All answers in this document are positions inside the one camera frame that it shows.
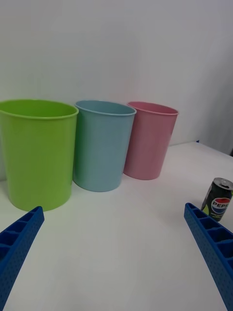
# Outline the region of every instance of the green plastic bucket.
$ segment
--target green plastic bucket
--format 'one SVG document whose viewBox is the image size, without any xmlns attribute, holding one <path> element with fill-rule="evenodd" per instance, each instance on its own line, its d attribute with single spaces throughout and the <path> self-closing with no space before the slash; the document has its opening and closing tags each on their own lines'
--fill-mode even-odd
<svg viewBox="0 0 233 311">
<path fill-rule="evenodd" d="M 78 109 L 44 100 L 0 103 L 9 199 L 26 211 L 50 210 L 71 194 Z"/>
</svg>

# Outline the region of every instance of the pink plastic bucket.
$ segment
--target pink plastic bucket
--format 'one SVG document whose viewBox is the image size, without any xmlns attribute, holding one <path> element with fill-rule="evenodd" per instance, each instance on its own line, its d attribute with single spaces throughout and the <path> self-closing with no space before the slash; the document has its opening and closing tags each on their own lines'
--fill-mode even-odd
<svg viewBox="0 0 233 311">
<path fill-rule="evenodd" d="M 130 102 L 134 118 L 124 173 L 150 180 L 159 177 L 178 111 L 166 106 Z"/>
</svg>

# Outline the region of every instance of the white wall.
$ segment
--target white wall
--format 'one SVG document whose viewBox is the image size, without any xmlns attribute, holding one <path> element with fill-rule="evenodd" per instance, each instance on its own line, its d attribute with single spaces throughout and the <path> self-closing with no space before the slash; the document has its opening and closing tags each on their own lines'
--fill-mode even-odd
<svg viewBox="0 0 233 311">
<path fill-rule="evenodd" d="M 0 100 L 167 104 L 172 143 L 213 145 L 213 109 L 233 94 L 232 15 L 232 0 L 1 1 Z"/>
</svg>

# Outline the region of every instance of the blue plastic bucket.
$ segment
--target blue plastic bucket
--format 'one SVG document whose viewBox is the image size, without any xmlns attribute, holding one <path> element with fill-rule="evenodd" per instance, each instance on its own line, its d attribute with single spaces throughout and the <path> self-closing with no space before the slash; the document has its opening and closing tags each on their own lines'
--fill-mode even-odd
<svg viewBox="0 0 233 311">
<path fill-rule="evenodd" d="M 110 191 L 121 182 L 136 110 L 101 101 L 80 101 L 74 181 L 90 191 Z"/>
</svg>

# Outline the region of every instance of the pepsi can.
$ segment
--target pepsi can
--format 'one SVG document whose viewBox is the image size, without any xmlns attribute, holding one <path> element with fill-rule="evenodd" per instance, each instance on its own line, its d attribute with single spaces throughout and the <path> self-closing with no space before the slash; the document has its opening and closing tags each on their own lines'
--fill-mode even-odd
<svg viewBox="0 0 233 311">
<path fill-rule="evenodd" d="M 201 210 L 219 222 L 222 219 L 233 195 L 233 183 L 224 178 L 215 178 L 212 182 Z"/>
</svg>

